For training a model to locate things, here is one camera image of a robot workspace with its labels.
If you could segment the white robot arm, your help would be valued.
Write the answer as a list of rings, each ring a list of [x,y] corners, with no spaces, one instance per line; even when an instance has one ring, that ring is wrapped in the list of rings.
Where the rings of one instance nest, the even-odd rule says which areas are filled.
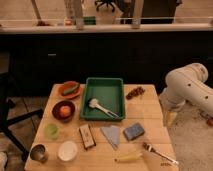
[[[166,87],[159,96],[162,108],[175,111],[186,101],[213,117],[213,88],[205,84],[208,70],[201,63],[174,69],[165,77]]]

